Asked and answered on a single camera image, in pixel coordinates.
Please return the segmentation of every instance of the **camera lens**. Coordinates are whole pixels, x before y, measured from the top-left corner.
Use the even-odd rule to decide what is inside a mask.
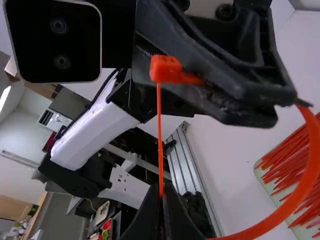
[[[56,56],[53,60],[54,65],[61,70],[67,70],[71,66],[71,62],[67,56],[59,55]]]
[[[67,22],[63,18],[54,18],[50,22],[52,32],[55,34],[66,34],[68,32]]]

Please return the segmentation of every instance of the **wooden cabinet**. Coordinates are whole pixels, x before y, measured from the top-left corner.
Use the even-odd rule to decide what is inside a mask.
[[[28,212],[32,204],[5,195],[0,195],[0,218],[13,221],[29,219]]]

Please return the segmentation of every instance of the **camera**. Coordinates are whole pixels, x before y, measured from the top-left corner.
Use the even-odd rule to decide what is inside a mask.
[[[21,77],[31,83],[96,80],[102,70],[102,15],[82,0],[6,0]]]

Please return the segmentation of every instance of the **cable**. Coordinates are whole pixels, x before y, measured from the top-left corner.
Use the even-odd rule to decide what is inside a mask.
[[[89,198],[85,198],[85,200],[88,200],[90,202],[90,206],[92,208],[92,210],[97,213],[97,210],[94,209],[93,205],[92,205],[92,201]]]

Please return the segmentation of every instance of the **air conditioner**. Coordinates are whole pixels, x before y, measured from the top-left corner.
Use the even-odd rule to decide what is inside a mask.
[[[72,120],[66,116],[53,111],[52,109],[46,109],[38,119],[37,123],[54,131],[58,132],[62,126],[68,126]]]

